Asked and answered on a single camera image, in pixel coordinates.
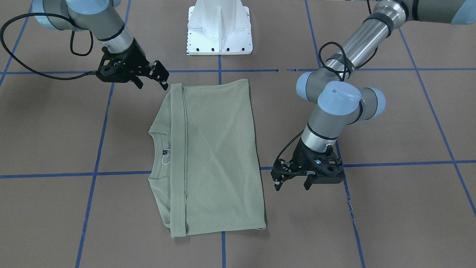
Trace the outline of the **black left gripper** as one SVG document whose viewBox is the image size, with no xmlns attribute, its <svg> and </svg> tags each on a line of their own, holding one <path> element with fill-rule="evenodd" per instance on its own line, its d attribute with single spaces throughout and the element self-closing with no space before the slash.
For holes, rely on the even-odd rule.
<svg viewBox="0 0 476 268">
<path fill-rule="evenodd" d="M 312 170 L 311 162 L 313 159 L 317 159 L 319 154 L 331 156 L 334 154 L 333 146 L 328 145 L 325 151 L 321 153 L 309 149 L 303 141 L 299 141 L 293 152 L 291 162 L 286 162 L 283 159 L 275 160 L 271 170 L 275 190 L 279 191 L 285 181 L 296 176 L 315 175 L 316 171 Z"/>
</svg>

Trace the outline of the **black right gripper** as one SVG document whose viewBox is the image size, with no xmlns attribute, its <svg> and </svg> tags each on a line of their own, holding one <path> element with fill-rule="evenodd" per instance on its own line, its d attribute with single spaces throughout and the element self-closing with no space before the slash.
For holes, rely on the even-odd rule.
<svg viewBox="0 0 476 268">
<path fill-rule="evenodd" d="M 138 65 L 138 76 L 144 76 L 154 80 L 160 84 L 163 90 L 168 90 L 168 78 L 170 73 L 163 64 L 156 60 L 150 63 L 145 56 L 143 49 L 140 47 L 136 39 L 133 39 L 131 46 L 121 53 L 110 53 L 123 56 L 130 63 Z"/>
</svg>

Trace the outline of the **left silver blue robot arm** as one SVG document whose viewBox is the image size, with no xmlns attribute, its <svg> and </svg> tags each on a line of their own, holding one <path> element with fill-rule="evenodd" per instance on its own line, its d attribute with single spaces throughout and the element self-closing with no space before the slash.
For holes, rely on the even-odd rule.
<svg viewBox="0 0 476 268">
<path fill-rule="evenodd" d="M 377 48 L 396 29 L 409 21 L 471 25 L 475 23 L 474 0 L 379 0 L 359 28 L 338 51 L 323 60 L 321 68 L 303 73 L 296 93 L 316 104 L 306 127 L 294 137 L 297 141 L 290 160 L 278 155 L 270 172 L 275 190 L 293 178 L 306 177 L 304 188 L 314 184 L 338 184 L 346 176 L 335 144 L 350 124 L 374 119 L 386 107 L 386 98 L 374 87 L 357 88 L 347 82 L 367 64 Z"/>
</svg>

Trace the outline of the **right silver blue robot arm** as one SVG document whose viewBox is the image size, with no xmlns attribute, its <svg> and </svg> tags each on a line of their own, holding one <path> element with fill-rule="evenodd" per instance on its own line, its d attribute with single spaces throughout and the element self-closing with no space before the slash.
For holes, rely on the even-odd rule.
<svg viewBox="0 0 476 268">
<path fill-rule="evenodd" d="M 106 83 L 133 82 L 139 77 L 157 81 L 168 88 L 169 72 L 160 61 L 149 62 L 143 49 L 126 27 L 115 7 L 119 0 L 34 0 L 32 10 L 46 28 L 74 32 L 89 30 L 101 42 L 102 56 L 96 77 Z"/>
</svg>

